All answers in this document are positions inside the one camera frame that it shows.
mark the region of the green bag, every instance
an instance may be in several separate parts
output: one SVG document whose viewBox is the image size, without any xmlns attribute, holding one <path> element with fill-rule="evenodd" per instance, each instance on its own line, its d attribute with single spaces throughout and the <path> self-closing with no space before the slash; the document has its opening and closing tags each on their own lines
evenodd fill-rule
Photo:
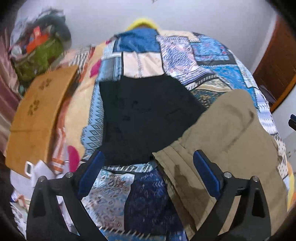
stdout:
<svg viewBox="0 0 296 241">
<path fill-rule="evenodd" d="M 37 46 L 24 59 L 14 61 L 15 71 L 20 83 L 28 87 L 32 80 L 37 75 L 43 74 L 63 51 L 62 43 L 56 38 L 50 38 Z"/>
</svg>

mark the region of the yellow fabric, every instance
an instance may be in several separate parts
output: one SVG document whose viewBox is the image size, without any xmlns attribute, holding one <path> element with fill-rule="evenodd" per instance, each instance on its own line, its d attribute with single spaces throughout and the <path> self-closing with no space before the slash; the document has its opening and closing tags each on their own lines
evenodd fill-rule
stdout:
<svg viewBox="0 0 296 241">
<path fill-rule="evenodd" d="M 127 29 L 126 31 L 133 30 L 135 28 L 141 27 L 143 25 L 146 25 L 149 28 L 157 29 L 157 25 L 150 19 L 147 18 L 139 18 L 136 21 L 134 21 Z"/>
<path fill-rule="evenodd" d="M 85 151 L 84 146 L 80 142 L 80 137 L 82 129 L 88 124 L 91 97 L 97 77 L 95 75 L 90 78 L 90 71 L 92 66 L 101 59 L 105 46 L 105 43 L 96 46 L 93 56 L 88 62 L 84 79 L 76 89 L 65 116 L 67 145 L 74 146 L 80 157 L 83 156 Z"/>
<path fill-rule="evenodd" d="M 287 199 L 287 211 L 291 208 L 292 198 L 295 192 L 295 178 L 292 166 L 289 162 L 288 164 L 288 175 L 289 175 L 289 192 L 288 192 L 288 199 Z"/>
</svg>

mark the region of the dark blue fabric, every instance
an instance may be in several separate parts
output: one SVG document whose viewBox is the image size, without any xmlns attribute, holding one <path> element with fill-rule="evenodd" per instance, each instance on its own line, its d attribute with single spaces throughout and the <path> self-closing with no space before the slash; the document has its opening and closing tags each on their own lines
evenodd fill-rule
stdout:
<svg viewBox="0 0 296 241">
<path fill-rule="evenodd" d="M 114 52 L 160 52 L 159 43 L 156 41 L 158 35 L 155 29 L 136 28 L 116 35 Z"/>
<path fill-rule="evenodd" d="M 157 168 L 135 175 L 124 207 L 124 229 L 167 235 L 168 239 L 183 233 L 183 225 Z"/>
<path fill-rule="evenodd" d="M 188 238 L 186 236 L 185 230 L 172 232 L 168 235 L 166 241 L 187 241 Z"/>
</svg>

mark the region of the blue patterned fabric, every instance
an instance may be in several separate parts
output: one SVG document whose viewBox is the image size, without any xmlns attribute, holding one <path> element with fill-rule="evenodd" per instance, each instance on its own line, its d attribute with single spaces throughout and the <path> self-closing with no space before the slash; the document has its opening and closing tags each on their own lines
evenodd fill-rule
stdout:
<svg viewBox="0 0 296 241">
<path fill-rule="evenodd" d="M 196 61 L 219 61 L 219 60 L 229 60 L 227 55 L 206 55 L 206 56 L 198 56 L 194 55 Z"/>
<path fill-rule="evenodd" d="M 199 39 L 200 42 L 190 43 L 195 56 L 227 56 L 226 48 L 219 41 L 204 35 Z"/>
<path fill-rule="evenodd" d="M 101 81 L 118 81 L 120 80 L 122 66 L 121 57 L 114 57 L 102 60 L 97 82 Z"/>
<path fill-rule="evenodd" d="M 206 108 L 209 108 L 217 98 L 225 93 L 198 89 L 191 90 L 190 92 Z"/>
<path fill-rule="evenodd" d="M 134 164 L 130 166 L 108 166 L 108 167 L 103 167 L 103 169 L 113 171 L 113 172 L 137 173 L 137 172 L 151 172 L 156 167 L 157 167 L 156 162 L 150 161 L 148 163 Z"/>
<path fill-rule="evenodd" d="M 114 52 L 160 52 L 160 47 L 156 41 L 158 35 L 155 29 L 136 28 L 116 35 L 117 40 L 114 44 Z"/>
<path fill-rule="evenodd" d="M 97 227 L 124 231 L 124 205 L 134 174 L 101 170 L 89 194 L 81 202 Z"/>
<path fill-rule="evenodd" d="M 82 129 L 80 141 L 85 148 L 83 159 L 88 160 L 95 149 L 102 145 L 104 108 L 100 94 L 99 82 L 95 82 L 93 94 L 91 97 L 91 106 L 89 109 L 89 122 Z"/>
<path fill-rule="evenodd" d="M 168 241 L 188 241 L 185 230 L 172 232 L 169 234 Z"/>
<path fill-rule="evenodd" d="M 124 227 L 151 235 L 172 233 L 174 236 L 175 232 L 183 232 L 183 225 L 158 169 L 135 174 L 125 204 Z"/>
<path fill-rule="evenodd" d="M 166 236 L 142 236 L 140 233 L 123 233 L 109 230 L 100 230 L 108 241 L 166 241 Z"/>
<path fill-rule="evenodd" d="M 187 85 L 204 74 L 210 74 L 206 68 L 197 65 L 187 37 L 157 36 L 161 47 L 163 69 L 167 75 Z"/>
<path fill-rule="evenodd" d="M 254 106 L 258 108 L 254 88 L 248 88 L 246 86 L 246 83 L 237 65 L 202 65 L 202 67 L 212 70 L 216 75 L 220 77 L 223 82 L 229 85 L 232 89 L 242 89 L 249 92 L 254 102 Z"/>
</svg>

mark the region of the cardboard box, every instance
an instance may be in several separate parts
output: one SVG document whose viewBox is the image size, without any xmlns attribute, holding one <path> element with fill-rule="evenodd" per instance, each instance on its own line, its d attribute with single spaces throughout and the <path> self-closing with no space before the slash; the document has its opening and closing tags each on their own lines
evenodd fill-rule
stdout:
<svg viewBox="0 0 296 241">
<path fill-rule="evenodd" d="M 20 102 L 11 125 L 5 164 L 25 174 L 26 161 L 49 164 L 52 156 L 56 118 L 64 95 L 78 66 L 37 76 Z"/>
</svg>

